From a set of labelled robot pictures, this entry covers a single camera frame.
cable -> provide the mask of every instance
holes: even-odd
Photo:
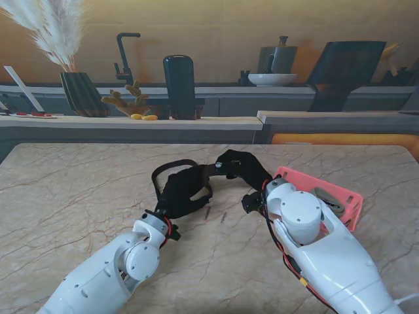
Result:
[[[292,266],[291,262],[288,259],[288,256],[285,253],[285,250],[283,249],[283,245],[282,243],[278,240],[278,238],[275,236],[275,233],[272,229],[271,224],[273,223],[272,220],[269,219],[269,214],[268,214],[268,206],[266,204],[266,194],[265,194],[265,187],[266,187],[266,181],[263,183],[263,188],[262,188],[262,201],[263,201],[263,211],[262,211],[262,216],[265,218],[266,220],[266,225],[268,226],[268,230],[269,230],[269,234],[272,238],[272,240],[274,240],[274,243],[276,244],[276,246],[279,248],[279,250],[282,252],[282,260],[283,263],[285,264],[285,266],[288,268],[288,270],[293,273],[293,275],[300,280],[302,277],[300,275],[300,273]],[[313,294],[313,296],[315,296],[323,305],[325,305],[326,307],[328,307],[329,309],[331,309],[332,311],[334,311],[335,313],[337,313],[335,311],[335,309],[333,309],[330,304],[328,304],[311,286],[310,284],[306,285],[306,288],[308,291],[310,291],[311,294]]]
[[[413,299],[413,298],[417,298],[417,297],[419,297],[419,293],[412,293],[412,294],[410,294],[410,295],[408,295],[404,298],[394,300],[394,303],[399,305],[400,303],[403,303],[404,301],[407,301],[407,300],[410,300],[410,299]]]
[[[163,219],[166,221],[166,224],[168,225],[168,227],[169,227],[169,230],[168,230],[168,234],[166,234],[166,239],[164,240],[164,242],[161,244],[161,246],[160,246],[160,249],[163,247],[163,246],[165,246],[165,244],[169,241],[169,237],[170,237],[170,235],[172,234],[172,222],[170,221],[170,219],[168,219],[168,218],[166,218],[166,217],[163,217]]]

vase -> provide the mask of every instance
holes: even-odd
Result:
[[[288,36],[280,36],[280,43],[275,48],[274,59],[272,60],[272,73],[291,73],[298,47],[287,46],[287,38]]]
[[[188,56],[166,56],[164,76],[172,117],[176,120],[195,120],[194,63]]]
[[[65,96],[71,110],[81,116],[105,117],[111,114],[87,73],[61,73]]]

yellow fruit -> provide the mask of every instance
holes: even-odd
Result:
[[[144,118],[142,114],[139,114],[139,113],[131,114],[131,119],[141,120],[141,118]]]
[[[158,117],[157,116],[143,116],[143,120],[157,120]]]

white robotic arm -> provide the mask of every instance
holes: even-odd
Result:
[[[368,252],[332,210],[284,179],[266,186],[267,210],[286,254],[310,285],[339,314],[403,314],[384,286]],[[321,237],[320,226],[328,232]]]
[[[172,225],[152,213],[75,268],[38,314],[115,314],[156,271]]]

yellow connector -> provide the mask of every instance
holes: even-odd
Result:
[[[308,281],[307,281],[304,277],[301,277],[301,278],[300,278],[300,282],[302,283],[302,285],[303,285],[304,287],[307,287],[307,286],[308,286]]]

